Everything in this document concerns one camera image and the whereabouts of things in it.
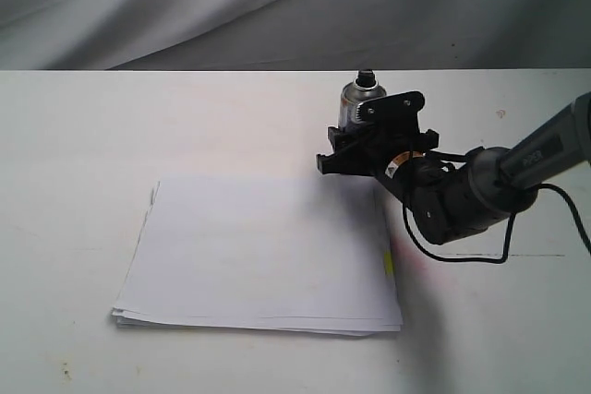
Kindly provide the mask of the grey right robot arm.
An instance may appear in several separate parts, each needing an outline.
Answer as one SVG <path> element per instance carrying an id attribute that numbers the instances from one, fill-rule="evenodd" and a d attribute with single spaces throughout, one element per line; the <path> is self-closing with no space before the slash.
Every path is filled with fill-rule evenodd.
<path id="1" fill-rule="evenodd" d="M 433 245 L 483 233 L 529 209 L 546 180 L 590 159 L 590 96 L 584 94 L 515 147 L 437 150 L 439 135 L 422 132 L 419 91 L 362 101 L 331 127 L 333 152 L 318 155 L 322 174 L 375 178 Z"/>

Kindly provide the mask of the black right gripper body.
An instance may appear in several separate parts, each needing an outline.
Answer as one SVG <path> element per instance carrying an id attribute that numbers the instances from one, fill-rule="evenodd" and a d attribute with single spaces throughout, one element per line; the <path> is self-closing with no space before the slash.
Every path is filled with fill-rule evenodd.
<path id="1" fill-rule="evenodd" d="M 439 163 L 426 154 L 439 146 L 439 134 L 422 132 L 418 121 L 370 123 L 328 128 L 331 154 L 319 154 L 322 174 L 374 177 L 399 182 L 436 182 Z"/>

